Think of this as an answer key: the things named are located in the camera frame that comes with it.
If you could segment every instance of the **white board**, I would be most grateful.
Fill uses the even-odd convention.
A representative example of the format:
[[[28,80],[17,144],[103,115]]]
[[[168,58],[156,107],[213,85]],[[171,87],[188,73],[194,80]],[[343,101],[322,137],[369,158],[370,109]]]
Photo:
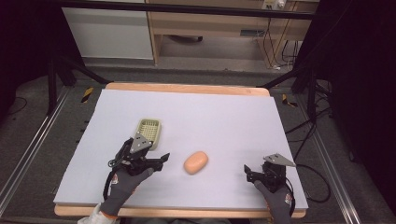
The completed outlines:
[[[144,181],[125,206],[196,209],[263,209],[248,183],[244,164],[259,172],[263,157],[280,153],[292,161],[272,97],[103,90],[54,199],[57,204],[97,204],[123,142],[144,118],[162,123],[159,145],[147,155],[170,152],[161,172]],[[205,151],[206,167],[183,170],[194,152]],[[296,208],[307,208],[295,168],[287,168]]]

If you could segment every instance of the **metal rail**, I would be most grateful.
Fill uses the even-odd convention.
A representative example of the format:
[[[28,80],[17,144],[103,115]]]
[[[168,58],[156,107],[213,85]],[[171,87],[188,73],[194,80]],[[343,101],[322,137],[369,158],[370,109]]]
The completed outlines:
[[[50,115],[46,116],[40,128],[35,133],[35,137],[32,139],[31,143],[29,144],[29,147],[26,148],[25,152],[23,153],[23,156],[21,157],[20,161],[18,162],[17,166],[15,167],[11,176],[9,177],[7,183],[3,186],[3,189],[0,192],[0,217],[6,211],[6,208],[9,202],[11,201],[11,198],[14,195],[15,191],[17,190],[18,185],[21,183],[30,164],[35,158],[37,151],[40,149],[42,143],[47,137],[47,134],[49,133],[50,128],[52,127],[52,124],[54,123],[62,107],[64,106],[65,99],[69,92],[70,92],[70,88],[64,87],[62,89],[62,92],[58,98],[59,104],[57,104],[54,111]]]
[[[297,96],[296,99],[299,105],[306,105],[306,102],[304,101],[304,99],[301,98],[301,96]],[[303,111],[305,119],[309,119],[308,114],[304,109],[304,107],[300,106],[300,108]],[[346,223],[348,224],[361,223],[361,220],[355,209],[355,206],[350,200],[349,194],[347,193],[347,189],[345,188],[340,175],[338,174],[334,164],[332,163],[332,160],[330,159],[329,153],[327,152],[327,148],[325,147],[320,137],[320,134],[318,133],[318,130],[314,132],[313,139],[315,145],[317,146],[318,155],[323,165],[323,169],[326,172],[327,177],[329,177],[329,184],[332,187],[332,191],[341,208],[341,212],[343,213],[344,218],[346,219]]]

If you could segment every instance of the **gray carpet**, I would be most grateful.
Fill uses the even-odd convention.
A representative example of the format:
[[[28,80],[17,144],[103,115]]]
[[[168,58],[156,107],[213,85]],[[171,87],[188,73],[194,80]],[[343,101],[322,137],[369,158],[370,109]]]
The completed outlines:
[[[190,83],[212,85],[242,85],[256,86],[272,80],[275,75],[263,75],[247,72],[213,72],[213,71],[180,71],[161,69],[104,69],[93,68],[94,72],[103,77],[117,81],[158,82],[158,83]],[[25,178],[15,192],[3,217],[40,217],[71,219],[75,217],[57,217],[54,212],[53,190],[60,184],[67,164],[71,160],[78,140],[83,135],[81,130],[87,126],[95,103],[99,97],[102,85],[91,81],[82,75],[77,75],[78,84],[71,88],[62,113],[52,126],[46,140],[35,156]],[[288,91],[292,80],[274,88],[271,94],[276,98],[276,104],[284,129],[289,130],[304,121],[300,107],[283,105],[281,93]],[[12,116],[8,116],[0,127],[0,165],[2,168],[1,184],[4,186],[7,177],[12,173],[21,154],[33,138],[47,110],[47,80],[41,77],[24,84],[18,90],[18,95],[28,101],[28,105]],[[86,88],[94,86],[94,91],[88,103],[80,102]],[[327,107],[321,101],[319,108]],[[307,127],[303,127],[287,135],[288,140],[304,139]],[[328,115],[318,119],[318,132],[329,150],[332,161],[342,177],[361,221],[363,223],[396,223],[395,216],[389,211],[382,196],[377,192],[370,177],[361,164],[348,160],[347,147],[339,135],[336,126]],[[301,142],[290,142],[290,149],[295,153]],[[316,146],[308,139],[301,151],[297,163],[309,165],[325,175],[318,158]],[[298,169],[304,190],[314,199],[323,199],[326,187],[323,181],[314,173],[304,168]],[[304,218],[294,220],[295,223],[345,223],[344,216],[332,194],[326,203],[308,201],[309,209]]]

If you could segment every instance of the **floor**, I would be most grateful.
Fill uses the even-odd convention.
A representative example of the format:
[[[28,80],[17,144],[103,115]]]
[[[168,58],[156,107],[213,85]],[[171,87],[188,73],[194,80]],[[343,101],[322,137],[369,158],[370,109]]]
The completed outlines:
[[[279,63],[282,63],[279,64],[279,69],[268,68],[256,47],[257,43],[253,38],[204,37],[202,42],[197,42],[194,38],[167,36],[163,41],[162,54],[157,65],[125,64],[123,68],[119,68],[114,67],[120,66],[119,64],[107,64],[107,67],[93,66],[92,71],[103,77],[127,81],[256,86],[264,84],[291,69],[290,58],[282,61],[280,56],[277,59]],[[294,43],[293,45],[290,44],[284,54],[292,55],[293,47]],[[129,73],[130,68],[134,69],[135,74]],[[78,84],[70,90],[70,99],[79,99],[86,87],[92,85],[92,81],[88,78],[79,74],[77,74],[77,77]],[[276,98],[285,131],[305,120],[304,95],[294,98],[293,95],[289,94],[291,83],[292,79],[271,90],[271,95]],[[283,93],[288,94],[291,104],[284,104]],[[11,176],[13,168],[18,165],[19,158],[23,156],[24,151],[31,144],[35,130],[39,128],[46,117],[47,102],[44,100],[47,94],[46,79],[44,77],[39,78],[20,86],[18,94],[21,98],[17,98],[10,111],[17,111],[20,108],[22,110],[6,118],[0,126],[0,152],[4,152],[4,148],[13,148],[12,154],[3,153],[4,156],[0,159],[0,169],[3,170],[0,176],[2,187],[9,182],[8,177]],[[99,91],[95,91],[86,105],[77,101],[65,103],[63,111],[60,113],[58,121],[53,124],[51,132],[44,133],[46,140],[35,143],[39,145],[40,149],[33,155],[35,158],[27,164],[30,168],[24,173],[25,176],[21,183],[17,183],[20,186],[16,188],[14,196],[9,199],[9,202],[6,202],[7,207],[4,209],[2,207],[3,210],[0,210],[2,218],[14,218],[14,221],[19,218],[18,222],[20,223],[32,223],[32,220],[38,220],[37,223],[56,223],[60,221],[51,212],[53,210],[51,198],[53,199],[53,195],[56,193],[55,187],[61,178],[59,175],[51,175],[51,173],[61,174],[61,171],[67,167],[67,161],[73,156],[78,139],[83,135],[81,130],[84,130],[87,125],[84,120],[89,120],[94,110],[95,99],[97,100],[98,97]],[[326,110],[327,102],[319,100],[321,96],[317,97],[318,111]],[[345,201],[343,201],[343,197],[340,199],[339,194],[333,189],[329,201],[326,203],[309,202],[310,208],[306,217],[296,219],[293,222],[396,223],[396,217],[388,210],[382,196],[377,192],[370,177],[365,172],[364,166],[349,161],[348,150],[343,142],[343,137],[340,136],[336,125],[332,121],[331,114],[327,112],[318,119],[316,132],[306,142],[298,162],[315,167],[329,178],[328,164],[325,164],[326,161],[320,156],[319,149],[325,147],[325,151],[329,154],[336,171],[338,171],[337,177],[341,180],[341,187],[345,188],[346,196],[353,205],[352,210],[356,211],[358,219],[347,220],[346,214],[343,213],[345,212],[343,210],[344,205],[342,205]],[[304,139],[308,131],[308,127],[303,127],[298,132],[288,134],[290,150],[293,153],[298,151],[301,139]],[[312,199],[326,197],[327,187],[320,178],[309,171],[304,171],[304,169],[299,170],[299,174],[304,189]],[[44,178],[45,181],[38,181],[37,183],[37,180],[41,180],[43,176],[46,177]],[[32,204],[36,204],[38,209],[33,209]],[[74,217],[63,219],[71,222],[76,220]],[[254,219],[252,223],[266,223],[266,220]]]

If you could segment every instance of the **gray glove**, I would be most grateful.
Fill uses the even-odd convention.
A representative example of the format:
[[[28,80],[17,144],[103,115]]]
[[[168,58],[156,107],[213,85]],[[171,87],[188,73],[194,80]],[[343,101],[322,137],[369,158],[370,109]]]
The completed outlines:
[[[148,168],[140,175],[131,176],[124,169],[119,169],[111,180],[111,191],[101,206],[102,213],[116,217],[122,205],[131,197],[136,187],[154,173],[154,169]]]
[[[271,216],[274,218],[275,224],[287,224],[291,223],[290,217],[290,205],[291,196],[289,190],[286,187],[282,187],[275,193],[271,193],[267,187],[260,180],[254,181],[254,186],[267,201],[270,209]]]

